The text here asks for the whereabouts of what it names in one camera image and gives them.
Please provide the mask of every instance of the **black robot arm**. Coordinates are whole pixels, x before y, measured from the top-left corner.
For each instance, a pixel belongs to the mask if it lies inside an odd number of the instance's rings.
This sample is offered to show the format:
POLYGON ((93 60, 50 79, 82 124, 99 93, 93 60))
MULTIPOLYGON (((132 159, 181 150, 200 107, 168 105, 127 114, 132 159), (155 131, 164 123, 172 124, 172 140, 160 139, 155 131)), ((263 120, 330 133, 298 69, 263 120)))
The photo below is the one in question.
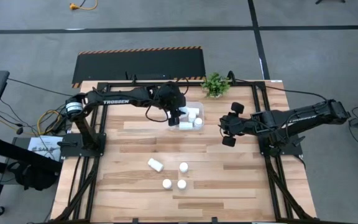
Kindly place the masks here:
POLYGON ((303 139, 289 142, 289 138, 303 131, 309 130, 321 124, 343 124, 350 117, 341 102, 335 100, 324 101, 312 106, 305 106, 288 111, 264 111, 254 113, 251 119, 240 118, 244 106, 233 103, 234 112, 220 118, 219 127, 223 129, 223 144, 234 146, 235 135, 251 134, 254 136, 271 135, 271 145, 284 146, 288 143, 299 144, 303 139))
POLYGON ((66 110, 68 119, 76 124, 81 135, 79 137, 78 134, 70 134, 63 138, 60 143, 62 156, 103 154, 106 136, 103 133, 96 133, 85 118, 98 106, 125 104, 144 108, 154 106, 164 110, 165 114, 169 111, 171 117, 167 116, 168 125, 174 126, 179 124, 179 108, 186 106, 186 98, 174 82, 167 82, 161 86, 137 87, 129 91, 103 92, 94 89, 87 93, 79 93, 66 100, 66 110))

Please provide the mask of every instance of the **white cylinder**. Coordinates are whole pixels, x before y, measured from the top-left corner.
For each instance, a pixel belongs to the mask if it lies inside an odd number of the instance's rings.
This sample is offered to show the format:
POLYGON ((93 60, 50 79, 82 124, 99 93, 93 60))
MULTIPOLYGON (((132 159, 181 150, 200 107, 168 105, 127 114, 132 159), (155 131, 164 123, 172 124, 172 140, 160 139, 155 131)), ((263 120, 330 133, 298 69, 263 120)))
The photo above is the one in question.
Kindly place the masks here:
POLYGON ((200 127, 201 125, 203 125, 203 120, 201 118, 196 118, 194 120, 194 127, 200 127))
POLYGON ((171 181, 171 180, 168 180, 168 179, 165 179, 165 180, 162 182, 162 187, 164 187, 165 189, 171 189, 171 187, 172 187, 172 181, 171 181))
POLYGON ((196 118, 197 118, 196 113, 189 112, 189 122, 193 123, 196 118))
POLYGON ((147 162, 147 164, 148 164, 151 168, 155 169, 157 172, 160 172, 160 171, 164 168, 164 165, 162 165, 161 162, 156 161, 156 160, 153 159, 153 158, 149 159, 149 161, 147 162))
POLYGON ((179 130, 192 130, 193 123, 191 122, 180 122, 179 123, 179 130))
POLYGON ((189 113, 193 112, 195 113, 197 116, 200 115, 200 109, 199 108, 187 108, 187 111, 189 113))
POLYGON ((179 165, 179 170, 180 172, 182 172, 183 174, 185 172, 187 172, 189 169, 189 165, 186 163, 186 162, 182 162, 180 165, 179 165))
POLYGON ((186 181, 185 181, 185 180, 179 180, 179 181, 178 181, 178 188, 179 188, 180 190, 185 189, 185 188, 186 188, 186 181))

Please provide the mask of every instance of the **green plant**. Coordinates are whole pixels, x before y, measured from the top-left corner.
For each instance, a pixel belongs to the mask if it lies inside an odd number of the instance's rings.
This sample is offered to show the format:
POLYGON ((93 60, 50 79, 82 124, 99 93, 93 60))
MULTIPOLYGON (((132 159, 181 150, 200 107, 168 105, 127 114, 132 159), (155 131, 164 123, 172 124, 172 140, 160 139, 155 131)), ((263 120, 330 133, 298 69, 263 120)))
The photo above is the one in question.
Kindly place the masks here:
POLYGON ((212 73, 201 86, 209 90, 206 96, 212 97, 217 97, 230 88, 229 79, 220 76, 217 72, 212 73))

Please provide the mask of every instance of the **wooden table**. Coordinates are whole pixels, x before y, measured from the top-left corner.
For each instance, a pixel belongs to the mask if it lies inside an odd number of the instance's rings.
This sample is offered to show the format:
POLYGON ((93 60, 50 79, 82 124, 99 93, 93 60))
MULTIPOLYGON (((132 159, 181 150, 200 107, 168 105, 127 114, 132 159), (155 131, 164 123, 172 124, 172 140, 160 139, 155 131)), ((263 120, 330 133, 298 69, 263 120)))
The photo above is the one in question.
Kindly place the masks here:
MULTIPOLYGON (((90 91, 97 83, 83 82, 81 92, 90 91)), ((266 81, 266 85, 283 88, 282 82, 266 81)), ((267 89, 267 93, 272 110, 289 109, 285 92, 267 89)), ((243 117, 255 112, 251 88, 232 87, 219 99, 204 96, 200 87, 190 87, 186 94, 187 101, 204 104, 205 125, 201 131, 170 131, 167 123, 149 121, 145 108, 109 106, 105 130, 108 140, 99 165, 91 222, 131 222, 132 218, 140 222, 210 222, 211 217, 221 222, 275 220, 257 138, 237 137, 235 147, 221 144, 219 118, 230 111, 233 101, 245 105, 243 117), (151 157, 164 164, 163 171, 158 173, 147 165, 151 157), (186 174, 178 171, 181 162, 189 164, 186 174), (163 189, 163 179, 173 181, 171 190, 163 189), (180 179, 187 181, 186 190, 178 190, 176 183, 180 179)), ((261 95, 259 99, 263 111, 261 95)), ((149 115, 165 117, 158 109, 150 110, 149 115)), ((315 216, 303 164, 293 156, 282 156, 282 160, 289 191, 307 213, 315 216)), ((51 218, 61 214, 67 205, 76 161, 77 158, 64 161, 51 218)), ((278 197, 284 217, 279 190, 278 197)), ((86 198, 87 193, 80 218, 85 216, 86 198)))

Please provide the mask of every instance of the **plastic container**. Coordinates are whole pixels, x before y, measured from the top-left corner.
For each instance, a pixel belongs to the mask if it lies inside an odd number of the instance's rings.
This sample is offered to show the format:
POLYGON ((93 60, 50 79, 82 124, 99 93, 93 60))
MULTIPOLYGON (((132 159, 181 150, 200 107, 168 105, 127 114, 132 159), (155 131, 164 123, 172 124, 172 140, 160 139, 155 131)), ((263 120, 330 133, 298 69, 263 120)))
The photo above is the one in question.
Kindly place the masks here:
MULTIPOLYGON (((193 128, 191 129, 180 129, 179 128, 179 125, 176 125, 176 126, 172 126, 171 127, 171 130, 177 130, 177 131, 198 131, 200 130, 201 128, 203 128, 204 126, 204 106, 202 103, 200 102, 186 102, 186 107, 188 108, 188 112, 194 112, 194 113, 198 113, 196 114, 196 119, 197 118, 201 118, 202 120, 202 123, 201 124, 198 124, 197 126, 195 126, 193 124, 193 128)), ((188 116, 180 116, 179 117, 179 122, 180 123, 186 123, 186 122, 189 122, 189 117, 188 116)))

